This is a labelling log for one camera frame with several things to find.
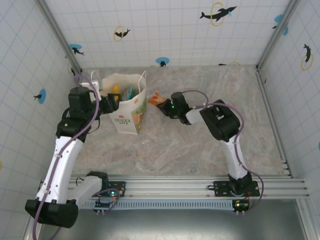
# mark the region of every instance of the dark floor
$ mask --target dark floor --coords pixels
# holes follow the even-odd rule
[[[56,227],[44,226],[40,240]],[[245,216],[221,210],[82,210],[55,240],[304,240],[294,200],[264,200]]]

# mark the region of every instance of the orange package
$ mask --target orange package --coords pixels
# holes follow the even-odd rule
[[[158,104],[162,104],[166,98],[161,96],[158,92],[156,92],[149,100],[148,102],[151,103],[154,106],[157,106]]]

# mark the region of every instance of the metal rail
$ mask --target metal rail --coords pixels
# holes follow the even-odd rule
[[[69,190],[76,187],[76,176],[69,182]],[[263,199],[309,199],[304,179],[262,177],[264,180]],[[112,175],[110,181],[125,181],[125,197],[122,200],[236,200],[238,197],[215,197],[208,185],[213,181],[228,181],[227,177],[214,176],[128,176]]]
[[[293,177],[292,171],[291,171],[290,166],[288,164],[288,158],[287,158],[287,154],[286,154],[286,151],[285,151],[285,147],[284,147],[284,144],[282,142],[282,139],[281,139],[278,127],[277,127],[276,119],[275,119],[275,116],[273,114],[273,111],[272,111],[272,108],[271,108],[271,105],[270,105],[270,101],[269,101],[269,98],[268,98],[268,94],[267,94],[265,85],[263,83],[263,80],[261,78],[260,73],[256,72],[255,75],[256,75],[256,80],[257,80],[257,82],[259,84],[259,88],[260,88],[260,91],[261,91],[261,94],[262,94],[262,99],[263,99],[263,102],[264,102],[264,105],[265,105],[265,108],[266,108],[266,113],[268,114],[268,117],[269,117],[269,121],[270,121],[270,124],[271,124],[271,128],[272,128],[272,131],[273,131],[275,142],[276,142],[276,145],[277,145],[280,157],[281,157],[281,164],[282,164],[283,173],[285,175]]]
[[[282,15],[282,19],[279,22],[279,24],[276,26],[275,32],[273,36],[271,37],[270,41],[268,42],[266,48],[264,49],[264,52],[262,54],[262,57],[260,58],[258,64],[257,64],[257,70],[258,72],[263,68],[263,66],[266,64],[269,56],[271,55],[271,52],[275,48],[279,38],[285,31],[286,27],[288,26],[289,20],[291,19],[292,15],[294,14],[297,6],[299,5],[301,0],[291,0],[289,2],[288,7],[284,11]]]
[[[304,226],[306,239],[319,240],[306,200],[297,199],[296,204],[300,213],[301,222]]]
[[[71,66],[72,66],[72,69],[74,70],[74,72],[76,74],[80,74],[81,73],[80,65],[79,65],[78,61],[76,60],[72,50],[70,49],[69,44],[68,44],[67,40],[65,39],[63,33],[61,32],[61,30],[60,30],[54,16],[52,15],[48,5],[46,4],[46,1],[45,0],[35,0],[35,3],[39,7],[43,17],[45,18],[45,20],[47,21],[51,30],[53,31],[53,34],[56,36],[60,46],[62,47],[64,53],[66,54],[66,57],[68,58]]]

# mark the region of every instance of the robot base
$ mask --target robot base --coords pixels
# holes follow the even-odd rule
[[[258,187],[257,181],[252,181],[248,187],[246,187],[245,192],[242,194],[236,194],[232,192],[232,189],[230,188],[230,181],[214,181],[213,182],[214,187],[214,195],[216,197],[246,197],[247,192],[250,191],[251,197],[259,197],[260,191]]]

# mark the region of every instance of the paper bag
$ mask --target paper bag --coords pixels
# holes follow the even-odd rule
[[[119,74],[113,73],[102,79],[102,96],[111,93],[115,84],[119,84],[119,93],[121,95],[132,85],[132,90],[137,95],[127,101],[120,101],[119,109],[108,115],[111,117],[117,131],[121,134],[138,135],[146,111],[146,72],[140,74]]]

